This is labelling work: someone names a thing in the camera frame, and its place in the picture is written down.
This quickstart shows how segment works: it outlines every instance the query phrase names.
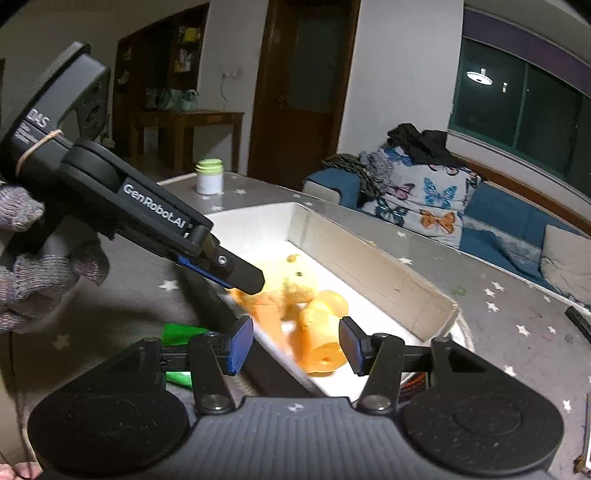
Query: cardboard box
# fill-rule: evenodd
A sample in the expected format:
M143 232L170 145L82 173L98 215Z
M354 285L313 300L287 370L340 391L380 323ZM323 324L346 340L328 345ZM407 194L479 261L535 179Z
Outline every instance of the cardboard box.
M247 261L303 255L314 265L320 290L334 290L345 297L350 316L369 335L391 333L407 345L428 345L431 338L445 335L459 314L451 298L399 260L297 203L229 210L208 217L222 245ZM289 333L293 325L284 323L284 332ZM309 377L256 324L255 335L310 390L319 388L330 396L352 400L359 397L366 377L357 377L348 364L330 375Z

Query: white wall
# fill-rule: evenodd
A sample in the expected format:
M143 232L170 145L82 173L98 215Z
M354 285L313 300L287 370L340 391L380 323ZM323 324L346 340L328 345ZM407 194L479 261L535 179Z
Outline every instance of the white wall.
M17 13L0 28L0 57L6 58L2 116L19 106L39 75L74 41L88 42L93 56L112 69L118 38L112 11Z
M447 129L463 0L363 0L339 151L382 145L400 123Z
M207 16L199 77L199 108L244 112L239 172L246 174L252 111L268 0L212 0ZM225 104L220 94L223 72L236 72L224 81ZM230 166L230 127L196 129L195 160L219 157Z

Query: knitted glove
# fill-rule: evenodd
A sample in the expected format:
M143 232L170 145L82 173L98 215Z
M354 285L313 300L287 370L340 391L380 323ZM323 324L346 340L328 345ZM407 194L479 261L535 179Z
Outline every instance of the knitted glove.
M43 204L24 188L0 187L0 229L26 231L43 213ZM43 318L80 276L100 285L108 271L96 234L75 219L64 220L38 255L20 255L12 271L0 266L0 330Z

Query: gray tablecloth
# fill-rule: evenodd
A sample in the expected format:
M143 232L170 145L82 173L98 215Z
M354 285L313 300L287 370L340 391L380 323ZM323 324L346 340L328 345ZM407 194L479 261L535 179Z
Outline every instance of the gray tablecloth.
M480 356L514 373L560 410L566 435L550 471L560 479L571 478L573 459L583 447L591 347L565 317L568 305L459 251L301 193L236 174L226 175L223 196L204 197L193 187L194 179L166 186L204 214L300 202L394 257L409 260L416 272L460 304ZM123 238L104 240L103 248L111 260L104 285L81 281L58 311L15 336L18 386L26 392L29 408L131 343L160 336L164 323L195 325L212 313L200 310L187 288L171 289L183 285L179 267L171 262Z

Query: green object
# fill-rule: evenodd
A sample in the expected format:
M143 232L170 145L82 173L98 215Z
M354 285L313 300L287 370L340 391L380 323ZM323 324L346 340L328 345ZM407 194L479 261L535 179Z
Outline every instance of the green object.
M459 285L452 287L452 295L459 295L460 297L463 297L466 293L468 293L468 291L464 287Z
M162 344L164 346L186 345L189 339L195 335L201 335L209 330L201 327L190 327L178 325L177 323L166 323L162 332ZM186 388L192 388L190 372L166 372L168 382Z
M207 158L197 162L195 172L200 175L223 175L223 162L219 158Z

